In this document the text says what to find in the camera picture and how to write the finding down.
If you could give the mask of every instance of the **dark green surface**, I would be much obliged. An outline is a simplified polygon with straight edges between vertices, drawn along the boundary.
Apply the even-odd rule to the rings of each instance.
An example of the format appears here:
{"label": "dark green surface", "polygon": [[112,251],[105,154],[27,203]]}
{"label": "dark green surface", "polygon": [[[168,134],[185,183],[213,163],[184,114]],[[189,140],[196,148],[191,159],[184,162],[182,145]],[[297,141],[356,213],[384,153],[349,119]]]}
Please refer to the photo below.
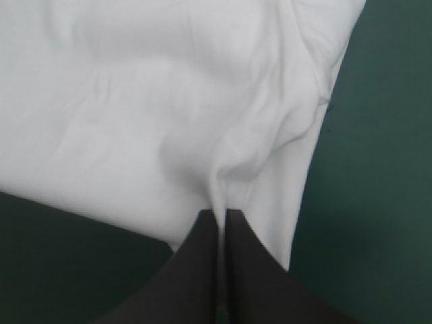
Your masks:
{"label": "dark green surface", "polygon": [[[292,273],[363,323],[432,323],[432,2],[372,1],[317,146]],[[167,246],[0,195],[0,323],[86,323]]]}
{"label": "dark green surface", "polygon": [[292,273],[363,323],[432,323],[432,1],[369,1],[315,152]]}

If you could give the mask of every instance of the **dark object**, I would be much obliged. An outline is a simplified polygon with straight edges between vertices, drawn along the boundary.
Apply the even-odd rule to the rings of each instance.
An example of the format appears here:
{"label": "dark object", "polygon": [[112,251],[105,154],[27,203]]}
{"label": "dark object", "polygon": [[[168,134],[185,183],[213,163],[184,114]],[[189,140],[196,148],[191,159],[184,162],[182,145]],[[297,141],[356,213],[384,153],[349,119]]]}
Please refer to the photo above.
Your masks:
{"label": "dark object", "polygon": [[225,261],[233,324],[356,323],[289,275],[267,252],[239,210],[227,211]]}
{"label": "dark object", "polygon": [[215,322],[218,227],[201,211],[178,251],[140,291],[93,324]]}

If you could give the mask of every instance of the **white garment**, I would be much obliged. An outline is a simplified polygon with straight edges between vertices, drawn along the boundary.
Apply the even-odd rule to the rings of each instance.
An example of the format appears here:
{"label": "white garment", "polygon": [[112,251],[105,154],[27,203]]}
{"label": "white garment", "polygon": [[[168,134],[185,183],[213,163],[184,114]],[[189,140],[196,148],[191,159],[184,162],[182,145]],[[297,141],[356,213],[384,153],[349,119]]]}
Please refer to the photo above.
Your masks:
{"label": "white garment", "polygon": [[0,0],[0,190],[180,244],[242,209],[286,268],[364,0]]}

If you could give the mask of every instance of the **green background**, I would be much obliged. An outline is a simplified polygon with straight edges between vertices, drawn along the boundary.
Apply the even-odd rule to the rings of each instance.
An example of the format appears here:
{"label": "green background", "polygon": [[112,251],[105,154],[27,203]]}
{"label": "green background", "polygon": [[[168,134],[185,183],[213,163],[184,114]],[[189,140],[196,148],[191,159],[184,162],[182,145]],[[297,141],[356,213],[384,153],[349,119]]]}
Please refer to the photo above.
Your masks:
{"label": "green background", "polygon": [[[362,323],[432,323],[431,80],[432,1],[370,0],[310,168],[291,267]],[[171,254],[6,194],[0,220],[2,324],[87,323]]]}

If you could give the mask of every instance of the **white cloth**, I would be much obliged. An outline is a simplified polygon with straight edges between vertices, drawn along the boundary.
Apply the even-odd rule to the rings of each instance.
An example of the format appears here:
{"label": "white cloth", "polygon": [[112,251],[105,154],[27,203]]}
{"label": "white cloth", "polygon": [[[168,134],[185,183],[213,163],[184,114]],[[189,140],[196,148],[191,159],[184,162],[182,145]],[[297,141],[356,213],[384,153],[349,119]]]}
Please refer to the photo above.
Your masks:
{"label": "white cloth", "polygon": [[0,0],[0,190],[182,242],[242,209],[286,268],[364,0]]}

